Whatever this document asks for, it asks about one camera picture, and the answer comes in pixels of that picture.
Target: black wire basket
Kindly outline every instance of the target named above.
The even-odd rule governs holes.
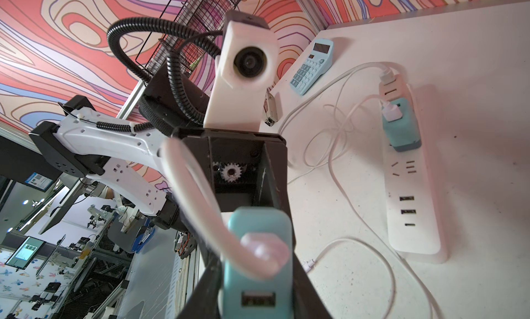
[[[167,10],[171,1],[172,0],[168,1],[162,14],[160,14],[160,18],[164,15],[164,12]],[[200,33],[221,30],[224,24],[226,11],[235,9],[240,1],[241,0],[186,0],[174,21],[193,28]],[[159,38],[158,46],[148,62],[143,65],[138,62],[138,57],[142,53],[145,44],[151,35],[152,33],[150,33],[145,40],[140,52],[136,55],[135,61],[147,73],[154,76],[160,66],[166,62],[168,51],[178,48],[184,40],[170,35],[164,35],[162,38]],[[194,44],[188,44],[185,46],[180,54],[180,70],[182,74],[189,77],[203,56],[204,51]]]

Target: calculator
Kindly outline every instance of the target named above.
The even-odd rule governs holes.
[[[332,57],[333,42],[329,39],[316,39],[311,54],[291,80],[291,88],[299,95],[304,95],[311,85],[331,67]]]

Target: power socket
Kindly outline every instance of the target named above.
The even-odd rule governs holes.
[[[424,137],[418,113],[416,118]],[[437,219],[425,149],[420,146],[397,152],[384,133],[382,136],[390,245],[406,259],[443,263],[447,249]]]
[[[395,78],[394,82],[388,83],[387,85],[384,85],[382,82],[379,83],[379,95],[389,102],[404,97],[414,107],[412,96],[407,88],[407,84],[403,81],[403,77],[401,74],[396,74]]]

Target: computer screen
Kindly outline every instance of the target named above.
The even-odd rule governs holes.
[[[40,239],[28,236],[5,264],[22,270],[25,269],[35,258],[37,251],[44,243]]]

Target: sticker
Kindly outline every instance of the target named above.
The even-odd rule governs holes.
[[[40,174],[37,174],[37,173],[33,173],[31,174],[30,177],[28,177],[28,179],[26,180],[26,183],[27,184],[30,184],[36,188],[39,188],[39,189],[42,189],[42,190],[46,190],[48,189],[48,187],[50,186],[50,184],[53,182],[54,180],[48,178],[48,177],[45,177],[45,176],[42,176]]]

